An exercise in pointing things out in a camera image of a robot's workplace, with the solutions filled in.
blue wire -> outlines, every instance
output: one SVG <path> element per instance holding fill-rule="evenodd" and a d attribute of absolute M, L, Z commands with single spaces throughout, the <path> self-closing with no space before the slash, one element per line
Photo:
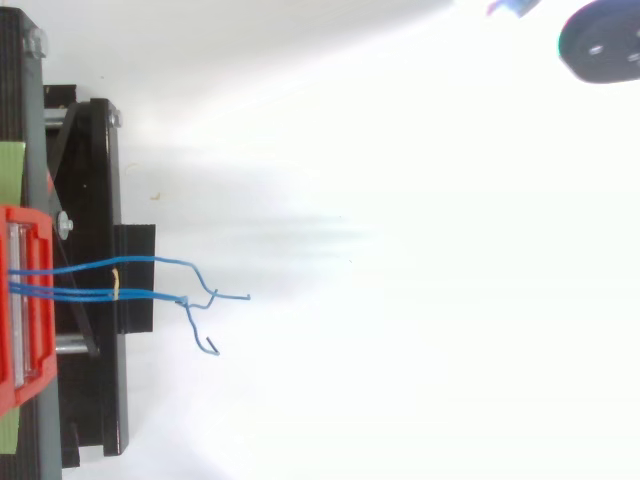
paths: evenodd
<path fill-rule="evenodd" d="M 205 283 L 204 278 L 200 273 L 200 270 L 198 270 L 198 267 L 196 267 L 195 264 L 191 262 L 185 262 L 183 260 L 176 260 L 176 259 L 164 258 L 164 257 L 132 255 L 132 256 L 125 256 L 125 257 L 114 257 L 114 258 L 109 258 L 107 260 L 100 260 L 97 262 L 82 263 L 80 265 L 73 265 L 71 267 L 54 268 L 52 270 L 9 270 L 9 274 L 11 275 L 60 275 L 63 273 L 80 272 L 82 270 L 90 270 L 92 268 L 107 267 L 109 265 L 115 265 L 118 263 L 126 263 L 126 262 L 160 262 L 160 263 L 169 263 L 172 265 L 182 265 L 184 267 L 189 267 L 198 276 L 198 280 L 200 280 L 200 284 L 202 285 L 202 288 L 204 288 L 205 291 L 210 295 L 214 297 L 219 296 L 221 298 L 227 298 L 229 300 L 251 300 L 251 295 L 247 295 L 245 297 L 236 297 L 231 295 L 229 296 L 218 295 L 216 293 L 217 290 L 211 290 L 209 287 L 207 287 L 207 284 Z"/>
<path fill-rule="evenodd" d="M 30 275 L 59 275 L 64 273 L 73 273 L 79 272 L 82 270 L 89 270 L 93 268 L 106 267 L 109 265 L 115 265 L 118 263 L 125 262 L 160 262 L 160 263 L 169 263 L 172 265 L 182 265 L 186 267 L 190 267 L 198 276 L 198 280 L 202 285 L 202 288 L 205 289 L 207 293 L 211 295 L 209 302 L 206 305 L 198 305 L 198 304 L 189 304 L 188 297 L 177 297 L 174 295 L 167 295 L 164 293 L 156 293 L 148 290 L 138 290 L 138 289 L 121 289 L 118 292 L 118 300 L 134 300 L 134 299 L 157 299 L 157 300 L 166 300 L 173 301 L 183 307 L 187 312 L 187 318 L 189 323 L 191 324 L 191 328 L 193 329 L 193 336 L 195 338 L 196 344 L 198 348 L 202 350 L 204 353 L 209 355 L 220 355 L 220 352 L 215 347 L 213 342 L 209 337 L 206 337 L 207 342 L 211 346 L 211 350 L 206 349 L 202 342 L 200 341 L 200 336 L 198 334 L 198 327 L 196 326 L 193 317 L 191 315 L 191 308 L 199 308 L 202 310 L 208 309 L 216 297 L 220 297 L 228 300 L 251 300 L 251 295 L 246 295 L 244 297 L 234 296 L 234 295 L 221 295 L 218 293 L 218 290 L 211 290 L 207 287 L 207 284 L 193 263 L 185 262 L 182 260 L 174 260 L 170 258 L 163 257 L 151 257 L 151 256 L 125 256 L 125 257 L 115 257 L 107 260 L 101 260 L 97 262 L 84 263 L 80 265 L 74 265 L 70 267 L 62 267 L 62 268 L 54 268 L 51 270 L 9 270 L 9 274 L 11 275 L 22 275 L 22 276 L 30 276 Z M 41 287 L 37 285 L 28 285 L 22 283 L 11 282 L 11 293 L 19 294 L 19 295 L 27 295 L 35 298 L 44 298 L 50 299 L 54 301 L 61 302 L 82 302 L 82 303 L 101 303 L 101 302 L 113 302 L 114 299 L 114 291 L 113 289 L 68 289 L 68 288 L 56 288 L 56 287 Z"/>
<path fill-rule="evenodd" d="M 27 292 L 39 292 L 49 294 L 70 294 L 70 295 L 110 295 L 113 300 L 114 291 L 113 288 L 60 288 L 60 287 L 43 287 L 40 285 L 29 285 L 25 283 L 9 282 L 9 286 L 16 289 L 21 289 Z M 138 298 L 154 298 L 157 300 L 166 300 L 170 302 L 181 303 L 186 297 L 177 297 L 175 295 L 168 295 L 166 293 L 152 292 L 149 290 L 140 290 L 135 288 L 121 288 L 118 290 L 118 297 L 122 298 L 127 295 L 136 295 Z"/>
<path fill-rule="evenodd" d="M 43 294 L 43 293 L 39 293 L 36 291 L 29 291 L 29 290 L 25 290 L 25 289 L 21 289 L 21 288 L 15 288 L 15 287 L 11 287 L 10 292 L 13 294 L 18 294 L 18 295 L 26 295 L 28 297 L 35 297 L 35 298 L 44 298 L 46 300 L 53 300 L 56 302 L 75 302 L 75 303 L 108 303 L 108 302 L 113 302 L 114 298 L 113 295 L 112 296 L 89 296 L 89 297 L 81 297 L 81 296 L 75 296 L 75 295 L 49 295 L 49 294 Z M 119 296 L 119 300 L 134 300 L 134 299 L 138 299 L 138 298 L 153 298 L 153 297 L 140 297 L 140 296 L 130 296 L 130 295 L 122 295 Z M 193 317 L 191 315 L 191 310 L 189 309 L 190 305 L 188 303 L 188 298 L 187 297 L 175 297 L 178 299 L 178 301 L 176 302 L 177 304 L 179 304 L 182 308 L 184 308 L 187 312 L 187 319 L 189 320 L 189 324 L 191 325 L 191 328 L 193 329 L 193 338 L 196 341 L 196 345 L 198 345 L 198 348 L 200 350 L 202 350 L 204 353 L 207 353 L 209 355 L 215 355 L 215 356 L 219 356 L 220 355 L 220 351 L 215 347 L 215 345 L 213 344 L 213 342 L 211 341 L 211 338 L 206 337 L 207 342 L 209 343 L 209 345 L 211 346 L 211 350 L 208 350 L 207 348 L 204 347 L 204 345 L 202 345 L 202 342 L 200 341 L 200 334 L 198 333 L 198 327 L 195 323 L 195 321 L 193 320 Z"/>

red plastic clamp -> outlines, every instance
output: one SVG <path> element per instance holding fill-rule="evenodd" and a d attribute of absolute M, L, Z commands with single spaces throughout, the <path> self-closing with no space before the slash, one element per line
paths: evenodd
<path fill-rule="evenodd" d="M 40 393 L 57 374 L 53 300 L 9 292 L 11 259 L 16 255 L 11 235 L 17 229 L 19 268 L 53 268 L 51 217 L 38 210 L 0 206 L 0 415 Z M 53 286 L 51 275 L 18 278 L 30 285 Z M 19 323 L 14 314 L 17 308 Z M 14 344 L 16 338 L 21 345 Z M 16 356 L 18 349 L 21 355 Z M 16 365 L 17 358 L 23 363 Z"/>

metal bolt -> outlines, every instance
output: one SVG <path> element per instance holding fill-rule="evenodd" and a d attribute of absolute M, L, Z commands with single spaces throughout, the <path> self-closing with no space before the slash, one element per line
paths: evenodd
<path fill-rule="evenodd" d="M 25 50 L 36 60 L 45 58 L 49 53 L 49 39 L 41 28 L 32 28 L 25 39 Z"/>
<path fill-rule="evenodd" d="M 58 214 L 58 235 L 62 240 L 69 237 L 69 232 L 73 230 L 73 220 L 69 219 L 64 210 Z"/>
<path fill-rule="evenodd" d="M 120 110 L 111 110 L 109 112 L 109 126 L 113 128 L 122 127 L 122 113 Z"/>

black metal frame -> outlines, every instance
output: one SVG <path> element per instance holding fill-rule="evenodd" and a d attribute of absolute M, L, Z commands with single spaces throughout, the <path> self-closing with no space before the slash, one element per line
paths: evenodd
<path fill-rule="evenodd" d="M 0 141 L 24 142 L 23 205 L 47 212 L 42 67 L 25 51 L 35 24 L 15 8 L 0 8 Z M 0 455 L 0 478 L 61 478 L 58 381 L 20 408 L 16 455 Z"/>
<path fill-rule="evenodd" d="M 43 88 L 41 62 L 25 47 L 33 28 L 22 11 L 0 8 L 0 141 L 27 145 L 23 205 L 54 219 L 64 208 L 74 221 L 67 240 L 56 235 L 54 265 L 153 255 L 154 225 L 121 225 L 113 105 L 77 103 L 73 86 Z M 45 138 L 44 106 L 52 102 L 66 108 L 66 116 Z M 123 288 L 153 289 L 152 263 L 118 270 Z M 113 285 L 108 269 L 55 281 L 72 288 Z M 151 300 L 56 304 L 56 333 L 80 333 L 87 353 L 58 355 L 58 378 L 21 407 L 18 452 L 0 455 L 0 478 L 60 479 L 62 467 L 79 466 L 81 446 L 103 445 L 105 456 L 120 455 L 129 442 L 125 334 L 152 329 Z"/>
<path fill-rule="evenodd" d="M 45 104 L 49 96 L 64 96 L 60 92 L 70 88 L 75 87 L 45 87 Z M 153 255 L 155 226 L 121 225 L 113 105 L 92 99 L 59 106 L 67 113 L 59 130 L 47 130 L 48 164 L 59 204 L 75 228 L 59 241 L 57 264 Z M 53 215 L 57 204 L 51 202 Z M 123 288 L 153 289 L 152 263 L 117 268 Z M 56 278 L 56 283 L 105 288 L 113 285 L 113 277 L 109 269 L 87 270 Z M 152 322 L 151 300 L 56 305 L 56 333 L 82 333 L 87 346 L 95 342 L 96 347 L 89 347 L 88 354 L 58 356 L 63 467 L 79 466 L 81 446 L 103 445 L 105 456 L 120 455 L 127 447 L 125 334 L 151 331 Z"/>

black panel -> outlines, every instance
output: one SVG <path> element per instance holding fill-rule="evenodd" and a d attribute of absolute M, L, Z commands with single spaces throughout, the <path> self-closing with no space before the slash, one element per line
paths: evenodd
<path fill-rule="evenodd" d="M 155 254 L 155 225 L 116 226 L 118 255 Z M 154 264 L 137 262 L 123 265 L 120 285 L 123 288 L 153 290 Z M 121 333 L 153 332 L 153 300 L 129 300 L 122 303 Z"/>
<path fill-rule="evenodd" d="M 67 108 L 76 102 L 75 85 L 45 85 L 44 108 Z"/>

